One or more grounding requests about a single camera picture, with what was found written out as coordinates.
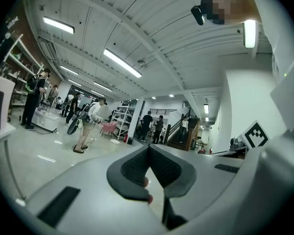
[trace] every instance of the hair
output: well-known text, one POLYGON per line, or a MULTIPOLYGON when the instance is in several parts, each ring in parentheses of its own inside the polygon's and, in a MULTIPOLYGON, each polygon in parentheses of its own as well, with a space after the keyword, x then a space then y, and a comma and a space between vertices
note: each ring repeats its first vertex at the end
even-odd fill
POLYGON ((100 98, 99 98, 99 101, 106 102, 107 100, 106 100, 106 98, 105 98, 105 97, 100 97, 100 98))
POLYGON ((45 68, 44 70, 43 70, 43 72, 45 72, 45 73, 51 73, 51 70, 49 69, 49 68, 45 68))
POLYGON ((219 14, 213 13, 213 0, 201 0, 200 9, 203 15, 214 24, 224 24, 224 19, 219 19, 219 14))

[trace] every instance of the balcony railing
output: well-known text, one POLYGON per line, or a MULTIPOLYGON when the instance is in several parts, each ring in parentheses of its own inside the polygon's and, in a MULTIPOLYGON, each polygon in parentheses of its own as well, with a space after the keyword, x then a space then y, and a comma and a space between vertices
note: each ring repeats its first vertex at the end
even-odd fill
POLYGON ((156 115, 169 115, 171 112, 175 112, 177 110, 166 110, 166 109, 150 109, 151 114, 156 115))

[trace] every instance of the black pants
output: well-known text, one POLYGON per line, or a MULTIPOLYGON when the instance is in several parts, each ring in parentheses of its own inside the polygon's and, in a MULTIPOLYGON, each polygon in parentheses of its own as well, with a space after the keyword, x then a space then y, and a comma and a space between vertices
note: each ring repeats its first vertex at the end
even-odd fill
POLYGON ((186 128, 185 127, 181 127, 180 129, 180 142, 184 141, 184 136, 186 134, 186 128))
POLYGON ((37 95, 28 95, 23 111, 22 123, 30 125, 34 116, 39 97, 37 95))
POLYGON ((142 126, 141 131, 138 134, 138 139, 142 137, 142 140, 145 140, 146 134, 148 132, 148 126, 142 126))
POLYGON ((67 104, 67 106, 62 110, 61 116, 67 117, 67 113, 68 113, 69 107, 70 107, 70 105, 67 104))
POLYGON ((66 119, 66 123, 69 123, 70 122, 70 120, 73 117, 73 115, 74 115, 74 111, 73 111, 73 109, 70 109, 70 112, 69 112, 69 114, 67 116, 67 119, 66 119))
POLYGON ((153 142, 152 143, 157 144, 159 142, 160 133, 161 133, 161 131, 155 131, 155 135, 153 136, 153 142))

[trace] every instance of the table leg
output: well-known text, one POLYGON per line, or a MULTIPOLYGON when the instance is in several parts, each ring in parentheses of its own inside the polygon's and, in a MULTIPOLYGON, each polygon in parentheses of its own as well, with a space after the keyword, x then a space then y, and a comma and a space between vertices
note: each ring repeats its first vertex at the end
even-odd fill
POLYGON ((8 166, 9 166, 9 170, 10 170, 10 173, 11 173, 11 176, 12 176, 12 179, 14 181, 14 184, 15 184, 15 187, 17 189, 17 191, 19 192, 19 195, 23 198, 23 199, 26 199, 26 196, 23 195, 20 187, 19 187, 19 184, 18 182, 16 181, 16 178, 15 178, 15 175, 14 175, 14 172, 13 172, 13 168, 12 168, 12 164, 11 164, 11 160, 10 160, 10 155, 9 155, 9 147, 8 147, 8 140, 5 140, 4 141, 4 149, 5 149, 5 156, 6 156, 6 160, 8 162, 8 166))

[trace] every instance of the shorts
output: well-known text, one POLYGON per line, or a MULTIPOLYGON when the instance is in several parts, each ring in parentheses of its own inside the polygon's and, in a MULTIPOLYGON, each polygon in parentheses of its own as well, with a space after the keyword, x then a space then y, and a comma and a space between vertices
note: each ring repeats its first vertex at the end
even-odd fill
POLYGON ((95 125, 95 123, 88 123, 85 120, 83 120, 84 129, 87 131, 92 130, 94 128, 94 125, 95 125))

